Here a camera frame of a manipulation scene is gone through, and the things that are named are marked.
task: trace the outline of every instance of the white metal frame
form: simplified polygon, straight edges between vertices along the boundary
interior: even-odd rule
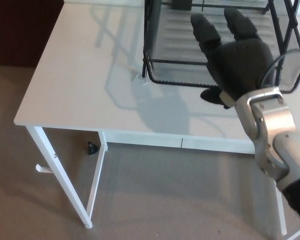
[[[45,134],[43,128],[39,126],[27,126],[26,128],[50,167],[42,167],[39,164],[37,164],[35,167],[36,170],[40,173],[53,173],[55,175],[65,194],[68,196],[70,202],[72,203],[74,209],[81,218],[83,224],[87,229],[91,229],[93,227],[91,217],[94,208],[94,203],[96,200],[101,168],[103,165],[105,152],[108,150],[105,133],[99,132],[101,146],[98,153],[98,159],[92,181],[92,187],[87,208],[85,209],[55,150],[49,142],[49,139]]]
[[[49,142],[49,139],[46,136],[43,128],[38,126],[27,126],[26,128],[29,131],[30,135],[32,136],[33,140],[35,141],[36,145],[38,146],[39,150],[41,151],[42,155],[44,156],[46,162],[50,167],[50,168],[42,167],[39,164],[37,164],[35,167],[36,170],[40,173],[53,173],[56,176],[64,192],[68,196],[70,202],[72,203],[73,207],[75,208],[76,212],[81,218],[83,224],[87,229],[91,229],[93,227],[93,223],[91,222],[91,217],[92,217],[94,204],[96,200],[102,165],[105,157],[105,152],[108,150],[106,134],[104,132],[99,132],[101,146],[98,153],[98,159],[97,159],[97,164],[94,172],[88,204],[85,209],[67,173],[65,172],[56,152],[54,151],[51,143]],[[117,141],[114,138],[111,138],[111,142],[116,143]],[[300,230],[296,231],[295,233],[288,234],[282,194],[277,189],[275,182],[273,187],[275,189],[275,194],[276,194],[278,218],[279,218],[282,237],[284,240],[294,240],[298,236],[300,236]]]

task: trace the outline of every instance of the black rubber glove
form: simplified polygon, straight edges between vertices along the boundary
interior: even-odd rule
[[[219,97],[222,91],[237,101],[251,91],[274,86],[275,80],[273,70],[262,85],[262,78],[274,59],[251,20],[231,7],[224,9],[224,16],[235,39],[227,44],[221,43],[216,28],[201,13],[191,16],[191,24],[195,39],[208,59],[207,69],[218,85],[206,89],[201,98],[227,108]]]

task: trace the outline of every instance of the dark brown wall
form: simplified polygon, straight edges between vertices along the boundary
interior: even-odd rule
[[[36,67],[63,0],[0,0],[0,65]]]

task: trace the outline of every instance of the black cable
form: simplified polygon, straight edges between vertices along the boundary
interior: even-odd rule
[[[295,53],[300,53],[300,49],[299,48],[294,48],[294,49],[290,49],[288,51],[286,51],[286,53],[281,54],[280,56],[278,56],[269,66],[268,70],[265,72],[263,78],[262,78],[262,82],[261,82],[261,86],[264,85],[266,78],[268,77],[268,75],[271,73],[271,70],[275,67],[275,64],[277,62],[279,62],[280,60],[282,60],[283,58],[285,58],[287,55],[290,54],[295,54]]]

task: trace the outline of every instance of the black robotic finger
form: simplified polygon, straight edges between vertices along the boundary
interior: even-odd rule
[[[239,10],[227,7],[224,9],[224,17],[236,41],[259,38],[256,26],[248,17],[243,16]]]
[[[204,90],[201,93],[200,98],[212,104],[222,105],[224,109],[229,109],[229,107],[220,99],[221,92],[221,88],[218,86],[212,86]]]
[[[200,13],[191,16],[193,34],[201,51],[208,57],[210,52],[221,45],[221,37],[216,28]]]

